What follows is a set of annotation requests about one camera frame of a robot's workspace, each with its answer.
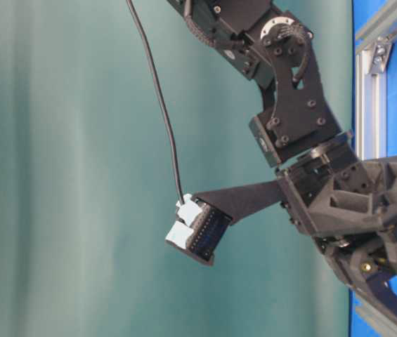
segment bolt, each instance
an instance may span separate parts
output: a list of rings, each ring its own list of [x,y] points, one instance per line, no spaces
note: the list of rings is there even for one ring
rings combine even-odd
[[[231,60],[235,60],[235,54],[232,51],[224,51],[225,55],[228,56]]]
[[[382,62],[382,56],[377,56],[374,60],[373,63],[376,65],[380,65]]]
[[[281,48],[276,48],[273,52],[275,56],[281,56],[282,55],[282,49]]]
[[[308,107],[310,107],[311,109],[314,108],[317,105],[317,101],[316,100],[309,100],[308,101]]]
[[[378,46],[377,50],[376,50],[376,54],[383,56],[386,53],[386,49],[383,46]]]
[[[379,206],[377,209],[376,209],[376,214],[384,214],[384,213],[386,213],[387,212],[387,207],[385,207],[385,206]]]
[[[283,202],[283,201],[281,202],[280,206],[283,207],[284,209],[289,209],[290,208],[289,203]]]
[[[289,142],[290,138],[289,136],[283,136],[281,137],[281,143],[286,145]]]
[[[360,265],[360,269],[363,272],[371,272],[373,267],[371,264],[369,264],[368,262],[363,263],[362,265]]]
[[[326,124],[326,119],[324,119],[324,118],[317,119],[317,125],[323,126],[325,124]]]

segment black cable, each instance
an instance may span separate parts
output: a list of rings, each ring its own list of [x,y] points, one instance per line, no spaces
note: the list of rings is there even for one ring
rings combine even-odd
[[[195,35],[206,46],[215,49],[223,50],[240,50],[245,45],[243,40],[217,40],[207,35],[200,26],[198,26],[192,18],[193,15],[193,0],[186,0],[184,3],[183,18],[190,32]]]
[[[278,39],[286,39],[287,37],[296,37],[300,39],[304,44],[304,54],[303,59],[301,60],[301,64],[299,66],[298,72],[293,76],[293,81],[298,83],[304,76],[306,69],[309,64],[310,52],[311,52],[311,41],[309,36],[301,25],[286,25],[280,29],[280,33],[278,35]]]
[[[145,35],[145,31],[143,30],[141,21],[137,15],[136,9],[134,8],[132,0],[126,0],[126,4],[128,5],[129,11],[131,12],[131,16],[133,17],[134,23],[136,24],[137,30],[141,35],[143,47],[145,49],[145,54],[147,55],[148,64],[150,66],[151,75],[153,76],[153,82],[155,84],[155,90],[157,99],[159,100],[159,104],[162,111],[162,116],[164,117],[165,127],[167,129],[167,134],[169,136],[170,148],[171,148],[171,160],[173,164],[173,172],[176,183],[176,191],[178,193],[179,201],[182,205],[184,205],[184,197],[183,197],[183,189],[181,187],[181,179],[179,176],[179,167],[178,167],[178,155],[176,153],[176,143],[175,137],[173,134],[173,130],[171,128],[169,113],[167,112],[167,107],[165,105],[164,96],[162,95],[162,89],[159,83],[159,77],[157,76],[157,70],[155,66],[155,62],[153,60],[153,56],[150,49],[150,44],[148,43],[147,36]]]

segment black flat cable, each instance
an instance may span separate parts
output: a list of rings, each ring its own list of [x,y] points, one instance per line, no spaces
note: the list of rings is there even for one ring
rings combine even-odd
[[[126,0],[126,4],[128,5],[129,11],[131,12],[131,16],[133,17],[134,23],[136,24],[137,30],[142,38],[143,47],[145,49],[145,54],[148,59],[148,64],[150,66],[151,75],[153,77],[153,83],[155,84],[157,99],[159,100],[159,104],[160,104],[161,111],[162,111],[162,116],[164,117],[165,127],[167,129],[167,134],[169,136],[170,148],[171,148],[171,160],[172,160],[172,164],[173,164],[174,179],[175,179],[175,183],[176,183],[176,192],[178,193],[179,202],[181,203],[181,205],[184,205],[183,189],[181,187],[181,179],[179,176],[178,155],[176,153],[175,137],[173,134],[173,129],[171,127],[169,113],[168,113],[167,107],[165,105],[164,95],[162,95],[162,89],[160,86],[159,77],[157,75],[155,62],[153,60],[153,56],[151,53],[150,44],[148,43],[147,36],[146,36],[145,31],[142,27],[141,21],[139,20],[136,9],[134,8],[133,1]]]

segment screw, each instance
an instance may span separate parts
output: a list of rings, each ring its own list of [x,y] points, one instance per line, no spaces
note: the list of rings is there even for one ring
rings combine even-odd
[[[282,49],[281,48],[276,48],[273,53],[275,54],[275,56],[281,56],[282,55]]]
[[[373,63],[376,64],[376,65],[381,64],[381,62],[382,62],[382,56],[377,56],[377,57],[373,60]]]
[[[324,118],[317,119],[317,125],[323,126],[325,124],[326,124],[326,119],[324,119]]]
[[[383,46],[378,46],[377,50],[376,50],[376,54],[383,56],[386,53],[386,49]]]
[[[309,100],[308,101],[308,107],[310,107],[311,109],[313,107],[315,107],[317,105],[317,101],[316,100]]]
[[[360,269],[363,272],[371,272],[373,267],[371,264],[369,264],[368,262],[363,263],[362,265],[360,265]]]
[[[387,212],[387,207],[385,207],[385,206],[379,206],[377,209],[376,209],[376,214],[384,214],[384,213],[386,213]]]
[[[283,136],[281,137],[281,142],[286,145],[289,142],[290,138],[289,136]]]
[[[284,208],[284,209],[289,209],[290,208],[290,205],[287,202],[283,202],[283,201],[280,203],[280,206],[282,208]]]

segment fabric backdrop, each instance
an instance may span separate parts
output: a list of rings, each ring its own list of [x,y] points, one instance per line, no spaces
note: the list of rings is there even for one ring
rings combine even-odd
[[[254,83],[166,1],[135,0],[186,192],[273,177]],[[315,32],[351,125],[351,2],[282,0]],[[348,291],[279,206],[231,228],[213,268],[164,243],[176,194],[123,0],[0,0],[0,337],[347,336]]]

